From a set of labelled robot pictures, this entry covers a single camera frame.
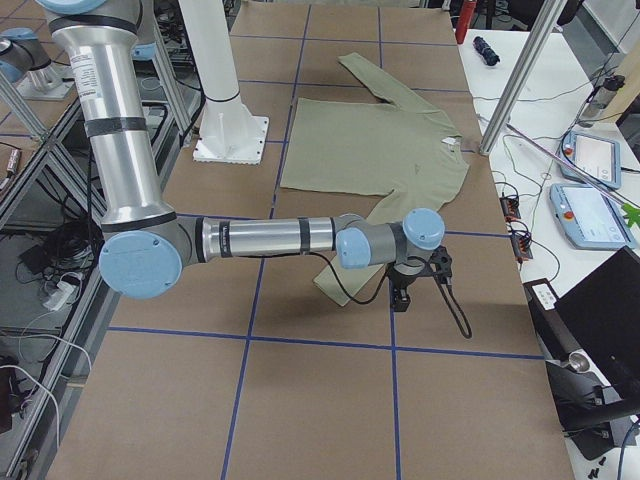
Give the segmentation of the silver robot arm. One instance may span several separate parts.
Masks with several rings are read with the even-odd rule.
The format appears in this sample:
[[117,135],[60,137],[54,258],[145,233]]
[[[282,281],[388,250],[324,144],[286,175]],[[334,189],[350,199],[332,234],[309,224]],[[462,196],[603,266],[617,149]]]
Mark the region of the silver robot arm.
[[378,225],[353,214],[239,221],[179,216],[162,197],[132,59],[153,12],[139,1],[46,1],[43,9],[53,40],[71,62],[106,198],[99,270],[113,290],[149,299],[171,289],[193,264],[334,252],[331,269],[384,266],[397,311],[407,309],[408,287],[417,278],[430,277],[442,294],[449,292],[444,223],[427,208]]
[[1,33],[1,73],[12,84],[26,78],[39,93],[49,93],[73,81],[54,66],[35,32],[26,27]]

